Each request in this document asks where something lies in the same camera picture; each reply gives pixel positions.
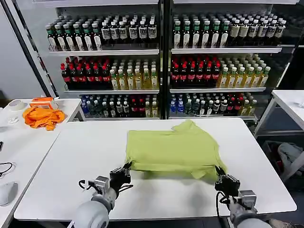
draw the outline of black cable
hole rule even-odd
[[[10,165],[10,167],[9,167],[7,170],[5,170],[5,171],[3,171],[3,172],[0,172],[0,177],[1,177],[5,172],[9,171],[9,170],[13,167],[13,163],[11,163],[11,162],[0,163],[0,165]]]

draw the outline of white mouse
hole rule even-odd
[[[0,206],[6,206],[15,198],[17,194],[17,183],[9,182],[0,185]]]

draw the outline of white countertop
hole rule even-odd
[[[28,104],[31,99],[23,99]],[[15,167],[6,175],[0,177],[0,185],[14,181],[18,184],[16,198],[7,206],[0,207],[0,228],[9,225],[13,212],[29,186],[33,176],[45,158],[49,148],[59,135],[63,126],[75,116],[75,111],[81,103],[80,99],[58,99],[59,109],[66,114],[62,123],[56,125],[53,131],[45,128],[32,129],[24,124],[20,111],[11,111],[8,106],[0,111],[0,141],[3,147],[0,151],[0,162],[11,162]],[[18,116],[19,121],[8,124],[8,119]]]
[[[19,220],[69,221],[93,189],[83,191],[81,179],[109,176],[125,160],[129,130],[169,130],[184,120],[139,120],[68,123],[56,139],[29,186],[14,217]],[[259,213],[296,210],[296,204],[253,135],[239,118],[193,119],[219,144],[228,173],[253,190]],[[182,177],[145,179],[131,171],[133,188],[122,192],[109,216],[112,220],[200,218],[216,216],[214,184]],[[220,204],[222,216],[230,214]]]

